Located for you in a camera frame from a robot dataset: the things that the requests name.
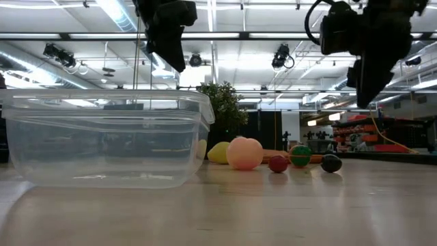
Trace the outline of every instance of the clear plastic container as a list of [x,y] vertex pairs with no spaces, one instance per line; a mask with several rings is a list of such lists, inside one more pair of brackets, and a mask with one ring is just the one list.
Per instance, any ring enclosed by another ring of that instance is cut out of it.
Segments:
[[12,162],[53,187],[169,188],[202,164],[210,100],[176,90],[3,90]]

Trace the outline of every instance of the wooden table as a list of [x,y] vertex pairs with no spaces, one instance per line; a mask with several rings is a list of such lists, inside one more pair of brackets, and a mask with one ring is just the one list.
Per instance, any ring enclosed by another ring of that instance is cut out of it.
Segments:
[[437,245],[437,167],[204,165],[176,189],[31,188],[0,169],[0,245]]

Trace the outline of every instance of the green ball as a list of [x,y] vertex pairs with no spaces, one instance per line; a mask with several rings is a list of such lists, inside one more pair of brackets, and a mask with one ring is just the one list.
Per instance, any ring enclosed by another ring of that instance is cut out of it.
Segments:
[[305,167],[311,160],[311,150],[306,146],[294,146],[290,150],[290,161],[295,167]]

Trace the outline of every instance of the duct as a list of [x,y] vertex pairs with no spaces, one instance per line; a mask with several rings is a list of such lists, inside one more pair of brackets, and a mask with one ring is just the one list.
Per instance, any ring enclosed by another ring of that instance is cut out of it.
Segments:
[[[122,0],[96,0],[96,3],[107,13],[112,21],[118,26],[121,31],[124,32],[136,32],[138,31],[137,24],[129,15],[128,8]],[[140,41],[139,49],[144,55],[152,62],[153,67],[165,69],[166,63],[155,53],[148,53],[147,42]]]
[[29,77],[38,82],[48,85],[61,85],[68,83],[81,89],[100,89],[97,85],[68,74],[62,69],[55,67],[34,57],[10,44],[0,42],[0,61],[9,63],[3,70],[17,70],[28,72]]

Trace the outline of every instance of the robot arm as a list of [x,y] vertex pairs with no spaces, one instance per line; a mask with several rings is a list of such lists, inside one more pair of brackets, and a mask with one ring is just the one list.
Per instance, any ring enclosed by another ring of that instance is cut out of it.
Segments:
[[197,20],[196,3],[179,0],[132,0],[145,24],[147,51],[155,52],[178,72],[185,69],[181,37]]
[[[309,17],[322,1],[331,8],[317,40],[309,31]],[[421,15],[428,1],[369,0],[358,14],[345,1],[317,0],[305,17],[305,31],[324,55],[348,51],[360,57],[348,70],[347,85],[356,88],[356,103],[366,108],[393,78],[393,66],[410,51],[410,18],[415,12]]]

